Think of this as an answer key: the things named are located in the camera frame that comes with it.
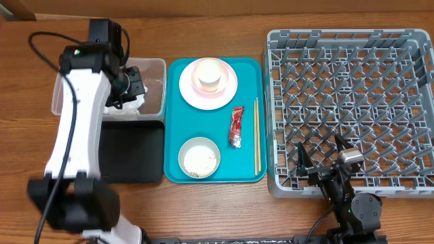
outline white cup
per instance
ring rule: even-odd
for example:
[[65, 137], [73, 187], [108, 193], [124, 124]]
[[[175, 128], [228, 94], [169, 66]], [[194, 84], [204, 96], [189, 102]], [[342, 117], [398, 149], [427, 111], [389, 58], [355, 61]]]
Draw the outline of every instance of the white cup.
[[222, 67], [217, 61], [207, 59], [197, 65], [196, 73], [203, 90], [212, 92], [218, 88], [222, 76]]

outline wire grid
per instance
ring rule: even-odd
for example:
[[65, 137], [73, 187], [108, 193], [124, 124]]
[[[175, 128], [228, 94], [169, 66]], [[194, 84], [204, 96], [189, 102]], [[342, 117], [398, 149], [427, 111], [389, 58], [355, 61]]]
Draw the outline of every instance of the wire grid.
[[394, 47], [400, 37], [367, 48], [294, 48], [298, 34], [270, 50], [282, 186], [307, 186], [307, 177], [296, 176], [296, 144], [317, 165], [328, 165], [337, 157], [335, 133], [365, 157], [353, 186], [434, 186], [434, 148], [419, 93], [432, 61], [429, 54], [412, 57], [410, 46]]

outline clear plastic bin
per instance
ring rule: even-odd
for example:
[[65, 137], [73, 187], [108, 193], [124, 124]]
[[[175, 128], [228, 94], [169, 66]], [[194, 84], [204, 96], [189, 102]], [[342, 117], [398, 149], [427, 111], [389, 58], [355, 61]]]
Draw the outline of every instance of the clear plastic bin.
[[[127, 67], [137, 66], [143, 84], [148, 88], [144, 104], [139, 108], [139, 115], [103, 115], [103, 121], [143, 121], [160, 120], [165, 117], [166, 66], [161, 58], [130, 58]], [[62, 77], [56, 77], [53, 90], [52, 112], [62, 113], [63, 83]]]

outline wood grain tabletop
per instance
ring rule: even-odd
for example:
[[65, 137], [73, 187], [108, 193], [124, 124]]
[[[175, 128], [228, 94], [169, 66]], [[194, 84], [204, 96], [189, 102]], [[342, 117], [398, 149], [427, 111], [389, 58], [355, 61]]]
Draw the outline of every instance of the wood grain tabletop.
[[[131, 57], [249, 56], [260, 61], [267, 33], [277, 28], [423, 28], [434, 36], [432, 12], [304, 14], [223, 18], [115, 20], [132, 40]], [[85, 40], [86, 20], [0, 22], [0, 243], [32, 243], [40, 213], [26, 195], [27, 180], [42, 176], [59, 123], [51, 112], [56, 74], [30, 50], [33, 31]], [[58, 60], [67, 41], [37, 37]], [[152, 237], [243, 238], [306, 234], [329, 208], [322, 199], [276, 199], [267, 179], [254, 184], [113, 186], [124, 215]], [[385, 199], [378, 232], [389, 243], [434, 243], [434, 200]], [[334, 216], [316, 233], [336, 226]], [[77, 236], [44, 228], [41, 243], [73, 243]]]

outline pink plate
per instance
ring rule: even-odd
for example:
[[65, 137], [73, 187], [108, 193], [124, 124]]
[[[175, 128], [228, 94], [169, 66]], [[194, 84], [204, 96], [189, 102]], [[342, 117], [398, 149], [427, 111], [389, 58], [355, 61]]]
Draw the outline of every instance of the pink plate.
[[218, 60], [219, 63], [227, 69], [227, 73], [229, 74], [229, 78], [226, 82], [226, 88], [223, 89], [221, 92], [214, 94], [205, 94], [203, 92], [197, 91], [196, 88], [193, 87], [191, 79], [193, 69], [200, 61], [201, 59], [191, 62], [182, 71], [179, 80], [179, 90], [181, 92], [181, 95], [191, 106], [201, 110], [214, 110], [217, 108], [221, 108], [224, 105], [228, 104], [237, 92], [237, 75], [229, 64], [222, 60]]
[[[199, 77], [197, 77], [197, 72], [196, 72], [197, 65], [200, 62], [202, 62], [204, 60], [207, 60], [207, 59], [217, 61], [221, 65], [221, 67], [222, 67], [222, 75], [220, 77], [220, 81], [218, 83], [218, 87], [217, 87], [217, 89], [215, 91], [204, 91], [202, 89], [202, 85], [201, 85], [201, 82], [199, 80]], [[222, 60], [219, 60], [218, 58], [200, 58], [197, 61], [198, 61], [197, 65], [195, 65], [195, 67], [193, 68], [193, 71], [191, 73], [191, 83], [193, 84], [193, 87], [198, 92], [203, 93], [205, 95], [217, 94], [217, 93], [221, 92], [222, 90], [224, 90], [226, 88], [226, 84], [228, 83], [228, 79], [229, 79], [228, 69], [227, 69], [227, 67], [224, 66], [224, 64], [226, 64], [226, 62], [223, 62]]]

